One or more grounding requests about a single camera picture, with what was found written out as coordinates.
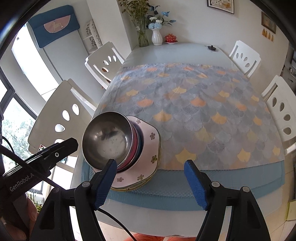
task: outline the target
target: tree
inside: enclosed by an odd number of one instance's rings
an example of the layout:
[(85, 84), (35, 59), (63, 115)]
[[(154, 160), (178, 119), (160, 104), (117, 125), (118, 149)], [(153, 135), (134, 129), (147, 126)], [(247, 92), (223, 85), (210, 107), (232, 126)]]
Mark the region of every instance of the tree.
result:
[[(32, 155), (28, 150), (28, 136), (33, 124), (34, 121), (31, 118), (22, 121), (19, 126), (13, 119), (4, 119), (2, 122), (2, 135), (8, 139), (15, 154), (23, 160)], [(3, 145), (10, 149), (5, 141), (3, 141)], [(15, 166), (15, 163), (6, 156), (3, 156), (3, 162), (6, 172)]]

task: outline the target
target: picture frame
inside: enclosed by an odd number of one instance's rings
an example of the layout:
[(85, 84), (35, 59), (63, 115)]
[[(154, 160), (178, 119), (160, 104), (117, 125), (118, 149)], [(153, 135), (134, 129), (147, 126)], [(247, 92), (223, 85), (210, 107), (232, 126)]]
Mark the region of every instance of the picture frame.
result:
[(207, 0), (207, 6), (234, 14), (234, 0)]
[(274, 34), (276, 33), (276, 23), (264, 12), (261, 12), (261, 24)]

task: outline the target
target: orange cloth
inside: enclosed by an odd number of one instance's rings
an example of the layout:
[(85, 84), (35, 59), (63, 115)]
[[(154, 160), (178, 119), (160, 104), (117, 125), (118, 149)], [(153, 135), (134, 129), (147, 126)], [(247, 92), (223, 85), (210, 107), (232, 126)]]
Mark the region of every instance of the orange cloth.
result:
[[(134, 234), (137, 241), (163, 241), (165, 237), (150, 236), (145, 234)], [(168, 241), (195, 241), (196, 237), (183, 238), (183, 237), (169, 237)], [(126, 238), (124, 241), (133, 241), (131, 237)]]

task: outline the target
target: dining table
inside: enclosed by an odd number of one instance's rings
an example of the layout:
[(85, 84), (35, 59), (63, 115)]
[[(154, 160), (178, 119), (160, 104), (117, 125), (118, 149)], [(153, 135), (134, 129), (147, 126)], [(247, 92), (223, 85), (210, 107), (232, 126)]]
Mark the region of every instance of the dining table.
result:
[[(195, 237), (206, 215), (183, 172), (186, 159), (225, 187), (252, 190), (264, 216), (281, 206), (284, 155), (259, 93), (231, 59), (211, 44), (178, 42), (136, 47), (107, 88), (94, 117), (134, 115), (161, 137), (157, 172), (142, 187), (110, 191), (101, 207), (132, 232)], [(94, 174), (82, 151), (71, 188)], [(222, 232), (227, 232), (231, 207)], [(103, 223), (120, 227), (96, 212)]]

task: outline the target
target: red teapot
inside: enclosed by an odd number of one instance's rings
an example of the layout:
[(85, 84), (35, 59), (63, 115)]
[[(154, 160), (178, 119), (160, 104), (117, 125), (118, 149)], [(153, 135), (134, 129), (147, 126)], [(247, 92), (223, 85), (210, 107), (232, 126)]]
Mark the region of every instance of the red teapot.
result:
[(165, 41), (167, 43), (175, 43), (175, 42), (177, 42), (176, 38), (177, 37), (174, 36), (173, 34), (168, 34), (167, 36), (165, 36)]

